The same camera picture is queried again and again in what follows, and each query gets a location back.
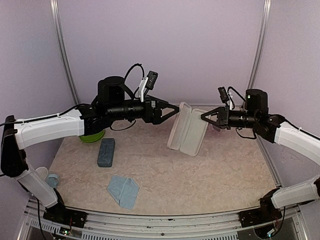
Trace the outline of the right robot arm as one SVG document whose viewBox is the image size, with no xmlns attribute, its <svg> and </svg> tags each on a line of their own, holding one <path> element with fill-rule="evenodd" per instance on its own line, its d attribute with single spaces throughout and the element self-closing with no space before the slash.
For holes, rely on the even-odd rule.
<svg viewBox="0 0 320 240">
<path fill-rule="evenodd" d="M 268 94 L 260 89 L 248 89 L 243 98 L 244 107 L 234 110 L 229 103 L 228 90 L 218 88 L 220 99 L 225 104 L 201 115 L 201 119 L 219 129 L 252 129 L 253 139 L 257 136 L 266 141 L 287 147 L 313 161 L 320 163 L 320 138 L 295 126 L 280 114 L 270 114 Z M 272 190 L 260 199 L 261 207 L 256 218 L 266 222 L 276 209 L 319 200 L 320 176 L 316 175 L 301 183 Z"/>
</svg>

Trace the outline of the grey-blue glasses case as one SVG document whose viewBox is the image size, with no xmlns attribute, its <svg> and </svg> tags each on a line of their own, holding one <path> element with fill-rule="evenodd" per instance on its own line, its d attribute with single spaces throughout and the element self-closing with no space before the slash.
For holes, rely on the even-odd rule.
<svg viewBox="0 0 320 240">
<path fill-rule="evenodd" d="M 103 138 L 97 157 L 97 165 L 100 168 L 111 168 L 113 165 L 116 141 L 114 138 Z"/>
</svg>

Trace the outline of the light blue cloth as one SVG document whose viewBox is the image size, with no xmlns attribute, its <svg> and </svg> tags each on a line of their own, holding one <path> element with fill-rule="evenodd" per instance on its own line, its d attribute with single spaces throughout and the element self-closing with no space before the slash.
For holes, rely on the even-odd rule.
<svg viewBox="0 0 320 240">
<path fill-rule="evenodd" d="M 107 186 L 107 192 L 124 209 L 134 208 L 140 187 L 132 178 L 113 175 Z"/>
</svg>

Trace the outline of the pink glasses case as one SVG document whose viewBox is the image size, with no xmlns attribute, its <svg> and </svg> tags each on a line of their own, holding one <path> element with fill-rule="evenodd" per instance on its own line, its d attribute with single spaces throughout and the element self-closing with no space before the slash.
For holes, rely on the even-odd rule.
<svg viewBox="0 0 320 240">
<path fill-rule="evenodd" d="M 201 119 L 201 115 L 205 112 L 203 109 L 193 108 L 186 102 L 181 102 L 179 113 L 170 131 L 167 147 L 189 156 L 196 156 L 208 127 L 208 122 Z"/>
</svg>

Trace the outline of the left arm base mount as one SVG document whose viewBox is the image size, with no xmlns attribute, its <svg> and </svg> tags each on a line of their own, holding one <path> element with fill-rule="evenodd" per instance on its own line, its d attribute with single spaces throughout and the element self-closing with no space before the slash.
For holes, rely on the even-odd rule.
<svg viewBox="0 0 320 240">
<path fill-rule="evenodd" d="M 67 208 L 61 199 L 54 206 L 46 208 L 43 214 L 45 220 L 81 229 L 85 226 L 87 216 L 84 211 Z"/>
</svg>

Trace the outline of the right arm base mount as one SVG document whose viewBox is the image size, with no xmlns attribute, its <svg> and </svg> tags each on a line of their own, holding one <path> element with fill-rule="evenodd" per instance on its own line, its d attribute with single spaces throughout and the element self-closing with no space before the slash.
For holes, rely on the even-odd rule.
<svg viewBox="0 0 320 240">
<path fill-rule="evenodd" d="M 283 217 L 279 208 L 275 208 L 270 195 L 259 200 L 259 207 L 239 212 L 239 219 L 242 228 L 260 225 Z"/>
</svg>

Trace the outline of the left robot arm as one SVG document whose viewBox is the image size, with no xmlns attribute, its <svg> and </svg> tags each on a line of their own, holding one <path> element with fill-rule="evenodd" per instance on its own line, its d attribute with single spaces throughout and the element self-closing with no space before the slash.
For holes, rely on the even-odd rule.
<svg viewBox="0 0 320 240">
<path fill-rule="evenodd" d="M 25 149 L 51 140 L 65 137 L 91 136 L 109 128 L 115 121 L 133 122 L 142 119 L 145 123 L 159 125 L 179 112 L 179 107 L 147 95 L 156 81 L 156 74 L 142 79 L 141 95 L 126 86 L 121 76 L 109 76 L 97 85 L 97 96 L 90 104 L 79 104 L 53 115 L 16 120 L 13 115 L 2 123 L 1 139 L 2 173 L 14 178 L 33 194 L 50 214 L 63 223 L 70 218 L 70 211 L 60 194 L 42 180 L 27 163 Z"/>
</svg>

